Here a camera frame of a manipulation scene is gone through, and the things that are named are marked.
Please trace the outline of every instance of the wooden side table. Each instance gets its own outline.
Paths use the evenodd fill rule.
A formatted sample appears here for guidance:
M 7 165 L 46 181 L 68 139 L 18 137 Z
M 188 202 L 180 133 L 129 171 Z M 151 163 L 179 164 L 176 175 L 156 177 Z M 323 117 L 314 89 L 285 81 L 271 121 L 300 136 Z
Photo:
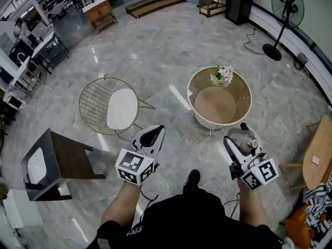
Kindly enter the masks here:
M 115 22 L 118 23 L 108 0 L 97 0 L 82 10 L 96 33 L 99 33 Z
M 322 182 L 324 174 L 331 162 L 332 158 L 332 121 L 324 115 L 319 123 L 312 124 L 309 127 L 318 126 L 309 147 L 303 154 L 301 163 L 279 165 L 280 168 L 302 168 L 303 179 L 306 184 L 293 187 L 296 190 L 308 187 L 314 190 Z M 319 158 L 319 164 L 312 162 L 312 156 Z

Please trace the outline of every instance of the standing fan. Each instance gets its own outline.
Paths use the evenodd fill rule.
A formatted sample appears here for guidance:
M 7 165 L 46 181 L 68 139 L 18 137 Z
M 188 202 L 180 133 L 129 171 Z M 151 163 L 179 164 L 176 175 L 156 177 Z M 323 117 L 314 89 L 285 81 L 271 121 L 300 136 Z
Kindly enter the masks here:
M 272 10 L 282 28 L 274 46 L 264 44 L 263 51 L 269 58 L 280 61 L 281 53 L 276 46 L 285 28 L 294 29 L 301 23 L 305 14 L 305 6 L 303 0 L 272 0 Z

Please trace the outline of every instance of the white wall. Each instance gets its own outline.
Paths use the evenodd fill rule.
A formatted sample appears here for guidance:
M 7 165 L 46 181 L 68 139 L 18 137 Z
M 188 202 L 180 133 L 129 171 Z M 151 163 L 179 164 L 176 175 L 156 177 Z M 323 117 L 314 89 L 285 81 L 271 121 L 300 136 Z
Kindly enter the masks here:
M 254 0 L 254 2 L 272 12 L 271 0 Z M 332 0 L 303 0 L 305 15 L 300 28 L 332 60 Z

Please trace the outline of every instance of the black speaker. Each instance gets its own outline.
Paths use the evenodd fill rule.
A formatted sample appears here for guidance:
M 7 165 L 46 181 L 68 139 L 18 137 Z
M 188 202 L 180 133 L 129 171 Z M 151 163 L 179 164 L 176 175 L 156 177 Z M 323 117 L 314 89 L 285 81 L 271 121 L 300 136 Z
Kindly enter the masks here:
M 247 23 L 253 0 L 226 0 L 225 17 L 236 25 Z

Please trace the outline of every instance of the patterned fabric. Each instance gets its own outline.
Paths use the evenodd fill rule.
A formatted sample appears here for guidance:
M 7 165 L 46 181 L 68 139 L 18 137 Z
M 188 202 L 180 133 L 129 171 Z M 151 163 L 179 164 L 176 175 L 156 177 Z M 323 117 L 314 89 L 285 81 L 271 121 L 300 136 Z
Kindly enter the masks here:
M 315 190 L 306 188 L 303 202 L 309 206 L 306 208 L 308 217 L 306 224 L 314 231 L 311 248 L 315 248 L 325 233 L 332 227 L 332 172 L 326 182 L 321 183 Z M 321 223 L 321 215 L 326 214 L 326 219 Z

